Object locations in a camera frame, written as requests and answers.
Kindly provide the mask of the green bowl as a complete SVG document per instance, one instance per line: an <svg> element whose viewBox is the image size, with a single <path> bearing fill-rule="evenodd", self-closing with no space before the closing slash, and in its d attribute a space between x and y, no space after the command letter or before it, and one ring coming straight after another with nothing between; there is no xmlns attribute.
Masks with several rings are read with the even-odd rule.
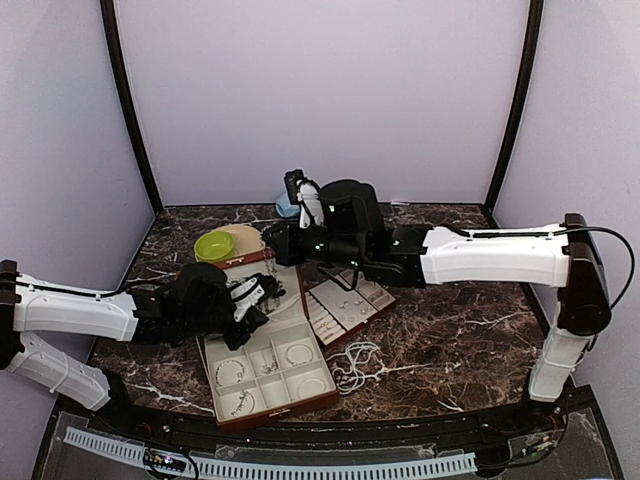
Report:
<svg viewBox="0 0 640 480"><path fill-rule="evenodd" d="M198 262L216 263L232 258L235 239L226 231L210 231L202 235L194 245L194 255Z"/></svg>

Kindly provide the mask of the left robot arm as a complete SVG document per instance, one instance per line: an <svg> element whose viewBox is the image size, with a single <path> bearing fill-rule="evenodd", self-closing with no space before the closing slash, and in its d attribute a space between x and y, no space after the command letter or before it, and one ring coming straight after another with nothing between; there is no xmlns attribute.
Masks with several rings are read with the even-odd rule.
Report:
<svg viewBox="0 0 640 480"><path fill-rule="evenodd" d="M39 332L171 346L219 335L236 350L267 323L259 307L278 291L271 275L253 273L230 282L222 269L208 263L188 264L166 283L136 281L115 291L74 289L21 274L15 261L5 259L1 367L101 413L117 434L131 436L141 427L141 415L121 377L70 357Z"/></svg>

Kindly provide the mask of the white bangle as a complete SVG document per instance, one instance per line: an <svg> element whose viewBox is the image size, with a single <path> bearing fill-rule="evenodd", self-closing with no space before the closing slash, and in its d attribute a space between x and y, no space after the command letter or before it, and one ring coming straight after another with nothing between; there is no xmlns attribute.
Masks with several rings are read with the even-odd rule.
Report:
<svg viewBox="0 0 640 480"><path fill-rule="evenodd" d="M324 393L326 385L319 378L303 380L297 387L297 395L300 399L310 398Z"/></svg>

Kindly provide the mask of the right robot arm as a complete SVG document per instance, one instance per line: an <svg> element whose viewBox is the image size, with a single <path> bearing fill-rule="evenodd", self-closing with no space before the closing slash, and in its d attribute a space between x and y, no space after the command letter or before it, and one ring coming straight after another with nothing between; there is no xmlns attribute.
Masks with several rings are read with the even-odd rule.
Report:
<svg viewBox="0 0 640 480"><path fill-rule="evenodd" d="M375 189L356 180L323 187L302 171L285 176L297 221L267 228L262 239L278 264L307 262L326 274L351 269L355 279L422 288L463 281L528 283L554 288L557 309L541 355L529 375L528 397L510 413L521 434L549 416L565 382L589 346L611 322L604 265L593 242L596 227L568 213L563 222L520 229L385 225Z"/></svg>

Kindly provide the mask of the small red jewelry tray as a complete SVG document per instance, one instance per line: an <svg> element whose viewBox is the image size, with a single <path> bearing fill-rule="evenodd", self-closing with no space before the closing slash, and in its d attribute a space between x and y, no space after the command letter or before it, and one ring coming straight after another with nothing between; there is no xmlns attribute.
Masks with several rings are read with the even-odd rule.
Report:
<svg viewBox="0 0 640 480"><path fill-rule="evenodd" d="M325 280L305 293L308 319L322 347L329 347L362 330L395 303L383 286L358 274L357 285L346 291Z"/></svg>

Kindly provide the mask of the beige plate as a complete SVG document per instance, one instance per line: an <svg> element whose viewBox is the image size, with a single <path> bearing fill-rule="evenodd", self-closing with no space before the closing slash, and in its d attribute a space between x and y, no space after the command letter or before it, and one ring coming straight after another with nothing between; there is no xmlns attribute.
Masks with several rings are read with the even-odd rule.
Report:
<svg viewBox="0 0 640 480"><path fill-rule="evenodd" d="M259 252L264 248L261 232L244 224L230 224L217 228L233 236L235 241L233 257Z"/></svg>

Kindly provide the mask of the light blue faceted cup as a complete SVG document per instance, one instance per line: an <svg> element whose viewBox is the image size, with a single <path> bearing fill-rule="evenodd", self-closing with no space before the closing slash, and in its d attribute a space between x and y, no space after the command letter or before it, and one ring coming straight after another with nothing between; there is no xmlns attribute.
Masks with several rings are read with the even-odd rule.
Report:
<svg viewBox="0 0 640 480"><path fill-rule="evenodd" d="M300 206L292 203L286 192L276 199L275 209L278 216L284 219L295 218L300 214Z"/></svg>

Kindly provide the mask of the large red jewelry box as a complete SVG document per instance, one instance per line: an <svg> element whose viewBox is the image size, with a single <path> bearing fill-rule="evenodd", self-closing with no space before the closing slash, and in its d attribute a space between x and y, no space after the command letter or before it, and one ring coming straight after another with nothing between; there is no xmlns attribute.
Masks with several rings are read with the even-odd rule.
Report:
<svg viewBox="0 0 640 480"><path fill-rule="evenodd" d="M230 284L258 272L272 275L284 293L259 306L268 322L238 350L221 338L201 340L217 426L235 433L336 403L338 389L308 321L299 269L277 265L268 249L218 266ZM323 380L325 392L300 399L297 387L309 378Z"/></svg>

